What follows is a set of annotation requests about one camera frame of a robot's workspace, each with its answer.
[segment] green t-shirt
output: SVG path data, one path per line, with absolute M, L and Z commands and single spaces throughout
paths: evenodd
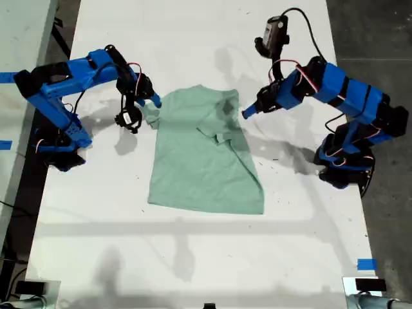
M 143 108 L 158 130 L 149 203 L 192 211 L 262 214 L 263 190 L 238 122 L 239 94 L 201 85 Z

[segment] white tabletop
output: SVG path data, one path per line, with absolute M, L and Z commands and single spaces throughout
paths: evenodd
M 44 63 L 57 7 L 56 0 L 1 0 L 0 72 L 33 70 Z M 0 150 L 0 200 L 14 204 L 24 165 L 24 154 L 34 107 L 15 84 L 0 84 L 0 140 L 11 140 Z M 0 204 L 0 243 L 3 243 L 12 209 Z
M 325 0 L 82 0 L 71 56 L 114 44 L 161 96 L 203 84 L 235 88 L 248 106 L 270 66 L 254 38 L 290 6 L 307 13 L 334 62 Z M 289 17 L 283 57 L 306 64 L 315 55 L 306 24 Z M 304 159 L 336 110 L 306 98 L 241 120 L 265 190 L 265 214 L 246 216 L 147 204 L 156 131 L 116 126 L 119 99 L 111 82 L 80 102 L 93 146 L 85 165 L 48 172 L 27 279 L 60 281 L 59 308 L 346 307 L 342 277 L 361 275 L 357 259 L 371 257 L 361 199 L 355 186 L 320 181 Z

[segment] concrete floor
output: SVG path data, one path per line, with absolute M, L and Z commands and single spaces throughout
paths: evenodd
M 57 17 L 71 46 L 80 0 L 60 0 Z M 390 94 L 412 111 L 412 2 L 327 0 L 338 65 L 348 75 Z M 46 62 L 66 58 L 51 37 Z M 389 295 L 412 301 L 412 125 L 407 135 L 374 148 L 377 169 L 363 207 L 378 275 Z

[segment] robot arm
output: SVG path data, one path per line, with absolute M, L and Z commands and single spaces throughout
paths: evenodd
M 135 134 L 142 121 L 135 102 L 144 106 L 144 100 L 150 99 L 160 108 L 160 97 L 153 90 L 150 79 L 141 72 L 135 73 L 113 45 L 92 51 L 85 58 L 39 66 L 32 72 L 0 73 L 0 82 L 16 83 L 22 96 L 51 122 L 50 126 L 36 130 L 36 151 L 48 153 L 44 157 L 46 163 L 62 171 L 83 164 L 76 150 L 91 144 L 76 114 L 81 96 L 88 88 L 112 80 L 117 80 L 116 87 L 122 95 L 121 110 L 115 122 Z M 81 94 L 73 110 L 68 111 L 61 99 L 74 93 Z
M 269 40 L 255 40 L 256 48 L 262 56 L 276 56 L 272 59 L 275 81 L 258 92 L 256 102 L 244 110 L 242 115 L 247 119 L 255 113 L 291 109 L 302 103 L 305 97 L 314 97 L 342 111 L 342 115 L 349 117 L 350 121 L 339 126 L 336 132 L 323 140 L 314 163 L 326 167 L 319 175 L 322 180 L 340 189 L 349 183 L 357 183 L 361 192 L 364 192 L 375 165 L 370 147 L 405 134 L 409 114 L 403 107 L 391 107 L 389 97 L 379 89 L 347 77 L 342 69 L 326 62 L 320 53 L 305 67 L 297 64 L 285 79 L 281 73 L 276 73 L 280 70 L 278 64 L 283 61 L 277 57 L 280 55 L 281 43 L 285 42 L 287 23 L 282 21 L 283 15 L 269 19 L 268 24 L 273 19 L 277 22 L 271 27 L 267 26 L 268 31 L 279 28 L 280 23 L 283 33 L 265 33 Z

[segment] black cable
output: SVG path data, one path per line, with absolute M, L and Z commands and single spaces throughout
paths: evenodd
M 73 113 L 75 114 L 76 113 L 76 110 L 77 110 L 77 104 L 79 104 L 79 101 L 80 101 L 80 99 L 83 97 L 83 94 L 86 92 L 86 90 L 83 90 L 82 91 L 82 93 L 79 95 L 79 97 L 77 98 L 77 100 L 76 100 L 76 103 L 75 103 L 75 109 L 73 110 Z
M 341 118 L 343 115 L 345 115 L 345 113 L 341 113 L 339 116 L 336 116 L 335 118 L 332 118 L 332 119 L 326 121 L 324 123 L 325 128 L 328 129 L 329 131 L 331 131 L 333 134 L 335 134 L 335 131 L 332 130 L 330 127 L 328 127 L 328 124 L 330 124 L 332 121 L 335 121 L 335 120 Z
M 22 259 L 5 259 L 3 257 L 0 257 L 0 260 L 14 262 L 16 264 L 22 264 L 22 265 L 27 265 L 28 264 L 27 261 L 23 261 Z
M 366 191 L 368 190 L 369 185 L 370 185 L 370 183 L 371 183 L 371 181 L 372 181 L 373 173 L 375 172 L 375 162 L 376 162 L 376 159 L 375 159 L 374 156 L 372 156 L 372 157 L 373 157 L 373 164 L 372 164 L 371 172 L 370 172 L 370 175 L 369 175 L 369 178 L 368 178 L 368 182 L 366 182 L 365 188 L 363 188 L 363 191 L 362 191 L 361 194 L 360 194 L 360 198 L 363 198 L 364 195 L 366 194 Z
M 17 209 L 17 210 L 25 213 L 27 217 L 36 217 L 35 214 L 30 214 L 26 209 L 23 209 L 21 207 L 10 205 L 9 203 L 6 203 L 5 201 L 0 201 L 0 203 L 2 203 L 3 205 L 9 206 L 10 208 Z
M 371 91 L 371 86 L 369 85 L 369 86 L 368 86 L 368 90 L 366 91 L 366 94 L 365 94 L 365 99 L 364 99 L 364 101 L 363 101 L 362 111 L 361 111 L 360 113 L 358 113 L 357 115 L 353 116 L 353 117 L 352 117 L 353 119 L 358 118 L 359 116 L 361 116 L 361 115 L 365 112 L 366 103 L 368 102 L 368 97 L 369 97 L 370 91 Z
M 105 64 L 103 64 L 103 65 L 97 70 L 96 74 L 92 77 L 92 79 L 95 80 L 95 79 L 100 75 L 100 73 L 102 72 L 102 70 L 103 70 L 104 68 L 108 67 L 108 66 L 117 66 L 117 64 L 115 64 L 114 62 L 106 62 Z M 87 89 L 83 90 L 82 93 L 81 93 L 81 94 L 79 95 L 79 97 L 77 98 L 76 103 L 75 103 L 75 108 L 74 108 L 74 110 L 73 110 L 73 113 L 76 113 L 77 104 L 79 104 L 79 101 L 80 101 L 80 99 L 83 97 L 83 94 L 86 92 L 86 90 L 87 90 Z
M 66 106 L 66 105 L 70 105 L 70 106 L 71 106 L 70 113 L 72 113 L 73 110 L 75 109 L 75 108 L 73 107 L 73 104 L 72 104 L 72 103 L 64 103 L 63 105 L 64 105 L 64 106 Z
M 10 309 L 10 308 L 15 308 L 15 306 L 13 306 L 11 303 L 1 303 L 0 304 L 0 308 L 1 309 Z
M 10 296 L 12 295 L 13 286 L 14 286 L 15 281 L 16 281 L 17 278 L 18 278 L 23 272 L 25 272 L 26 270 L 27 270 L 27 267 L 24 268 L 24 269 L 22 269 L 22 270 L 20 270 L 20 271 L 17 273 L 17 275 L 15 275 L 15 277 L 13 278 L 12 282 L 10 283 L 10 288 L 9 288 L 9 290 L 8 290 L 8 292 L 7 292 L 6 301 L 8 301 L 9 298 L 10 298 Z
M 324 57 L 323 57 L 323 55 L 322 55 L 322 53 L 321 53 L 321 51 L 320 51 L 320 49 L 319 49 L 319 47 L 318 47 L 317 44 L 316 44 L 315 37 L 314 37 L 314 33 L 312 32 L 312 27 L 310 26 L 310 22 L 309 22 L 308 17 L 306 16 L 306 14 L 305 14 L 300 8 L 288 8 L 286 11 L 284 11 L 284 12 L 282 13 L 281 16 L 284 16 L 287 12 L 290 12 L 290 11 L 298 11 L 299 13 L 301 13 L 301 14 L 303 15 L 306 23 L 308 24 L 309 34 L 310 34 L 310 38 L 312 39 L 312 43 L 314 44 L 314 46 L 315 46 L 315 48 L 316 48 L 316 51 L 317 51 L 317 53 L 319 54 L 319 56 L 321 56 L 321 58 L 322 58 L 323 60 L 325 60 Z

